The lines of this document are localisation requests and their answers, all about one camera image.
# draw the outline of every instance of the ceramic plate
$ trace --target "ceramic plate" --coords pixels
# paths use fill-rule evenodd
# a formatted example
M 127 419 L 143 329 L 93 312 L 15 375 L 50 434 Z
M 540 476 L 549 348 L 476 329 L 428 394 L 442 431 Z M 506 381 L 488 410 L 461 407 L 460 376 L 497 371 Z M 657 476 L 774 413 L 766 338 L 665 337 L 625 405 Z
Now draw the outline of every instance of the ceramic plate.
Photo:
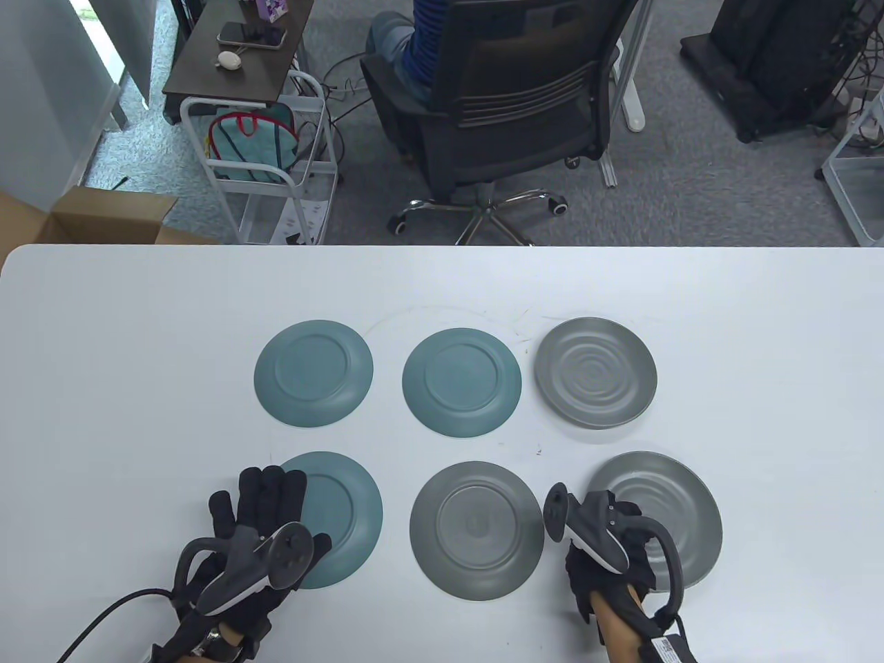
M 552 409 L 585 428 L 632 421 L 657 391 L 657 367 L 642 340 L 600 317 L 568 320 L 550 331 L 534 373 Z
M 544 549 L 544 524 L 530 488 L 508 469 L 464 462 L 443 469 L 411 510 L 411 547 L 441 590 L 486 601 L 524 583 Z
M 371 352 L 359 334 L 341 323 L 309 320 L 281 331 L 261 352 L 255 393 L 279 421 L 315 428 L 353 412 L 373 374 Z
M 522 394 L 522 373 L 513 353 L 491 334 L 448 329 L 422 341 L 408 357 L 402 392 L 427 428 L 452 438 L 473 438 L 513 414 Z
M 305 453 L 283 463 L 282 469 L 307 475 L 301 522 L 314 536 L 325 532 L 331 537 L 331 551 L 301 587 L 316 590 L 339 583 L 375 549 L 384 521 L 381 493 L 362 465 L 339 453 Z
M 609 490 L 617 499 L 635 502 L 642 513 L 661 522 L 682 558 L 684 584 L 699 583 L 721 552 L 721 515 L 700 478 L 668 456 L 636 451 L 612 458 L 590 480 L 591 491 Z M 657 539 L 647 546 L 657 576 L 657 591 L 669 589 L 666 558 Z

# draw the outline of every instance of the chair base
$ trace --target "chair base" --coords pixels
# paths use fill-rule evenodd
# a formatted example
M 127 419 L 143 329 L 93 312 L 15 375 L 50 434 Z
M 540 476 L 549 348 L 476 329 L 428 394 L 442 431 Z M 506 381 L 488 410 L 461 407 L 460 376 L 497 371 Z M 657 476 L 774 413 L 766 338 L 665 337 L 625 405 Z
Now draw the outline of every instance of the chair base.
M 399 214 L 390 219 L 387 228 L 394 235 L 401 235 L 407 227 L 405 217 L 414 210 L 434 210 L 439 212 L 471 212 L 472 217 L 461 233 L 461 237 L 455 242 L 455 246 L 464 247 L 472 243 L 476 232 L 486 221 L 503 232 L 510 241 L 520 247 L 536 246 L 533 241 L 525 237 L 521 232 L 511 226 L 501 215 L 502 210 L 508 210 L 524 202 L 546 200 L 549 204 L 550 213 L 560 217 L 568 211 L 568 201 L 561 195 L 554 194 L 546 189 L 531 189 L 520 194 L 511 195 L 503 201 L 494 201 L 494 183 L 479 184 L 476 187 L 475 205 L 450 205 L 435 201 L 412 201 Z

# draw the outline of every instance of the jeans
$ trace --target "jeans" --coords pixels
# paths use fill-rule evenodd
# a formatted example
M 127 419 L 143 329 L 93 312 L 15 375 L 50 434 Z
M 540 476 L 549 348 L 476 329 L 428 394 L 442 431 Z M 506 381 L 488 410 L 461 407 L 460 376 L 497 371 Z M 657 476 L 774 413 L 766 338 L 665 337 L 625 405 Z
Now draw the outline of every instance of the jeans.
M 415 25 L 397 11 L 381 11 L 372 21 L 365 52 L 386 60 L 405 89 L 419 102 L 427 103 L 430 89 L 412 79 L 402 67 L 402 54 L 415 32 Z

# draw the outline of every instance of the black glove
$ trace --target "black glove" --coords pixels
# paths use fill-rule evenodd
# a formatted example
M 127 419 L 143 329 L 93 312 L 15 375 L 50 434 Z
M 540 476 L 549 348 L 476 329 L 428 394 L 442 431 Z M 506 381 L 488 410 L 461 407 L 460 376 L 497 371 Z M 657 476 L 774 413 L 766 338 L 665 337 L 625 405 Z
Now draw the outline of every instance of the black glove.
M 209 511 L 217 538 L 231 538 L 237 525 L 247 525 L 258 531 L 261 538 L 268 537 L 287 522 L 299 522 L 307 493 L 307 475 L 299 470 L 285 472 L 276 465 L 261 471 L 244 469 L 240 474 L 240 503 L 236 518 L 230 493 L 216 492 L 209 498 Z M 291 591 L 296 591 L 304 577 L 332 549 L 328 534 L 313 536 L 313 560 L 307 572 Z M 187 584 L 185 595 L 195 604 L 202 591 L 225 568 L 224 555 L 213 553 L 197 569 L 193 580 Z M 246 637 L 260 640 L 267 615 L 282 604 L 289 590 L 273 590 L 267 587 L 244 598 L 240 603 L 224 611 L 220 620 L 234 631 Z
M 612 492 L 608 491 L 608 499 L 613 507 L 624 515 L 641 515 L 642 510 L 632 502 L 616 501 Z M 628 591 L 627 586 L 632 585 L 638 594 L 638 598 L 644 601 L 648 591 L 657 588 L 657 578 L 648 562 L 648 553 L 644 546 L 650 537 L 643 531 L 627 530 L 621 537 L 620 542 L 629 556 L 629 571 L 623 575 L 617 575 L 603 569 L 586 552 L 575 547 L 572 543 L 565 558 L 565 570 L 571 582 L 571 591 L 577 599 L 577 610 L 583 620 L 590 623 L 592 604 L 590 593 L 601 592 L 602 595 L 611 591 Z

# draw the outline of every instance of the office chair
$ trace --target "office chair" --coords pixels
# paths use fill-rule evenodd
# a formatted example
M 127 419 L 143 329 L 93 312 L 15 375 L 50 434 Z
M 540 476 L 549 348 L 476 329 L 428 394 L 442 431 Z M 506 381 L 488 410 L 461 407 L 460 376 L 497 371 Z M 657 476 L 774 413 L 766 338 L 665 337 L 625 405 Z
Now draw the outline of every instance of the office chair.
M 436 79 L 424 106 L 377 54 L 362 72 L 384 132 L 410 154 L 431 200 L 412 201 L 390 219 L 401 234 L 412 210 L 470 211 L 457 245 L 469 244 L 486 220 L 513 243 L 533 243 L 500 213 L 546 200 L 546 189 L 494 198 L 494 182 L 560 159 L 576 168 L 598 161 L 610 138 L 608 77 L 615 48 L 637 0 L 452 0 Z M 474 206 L 451 204 L 456 187 L 477 185 Z

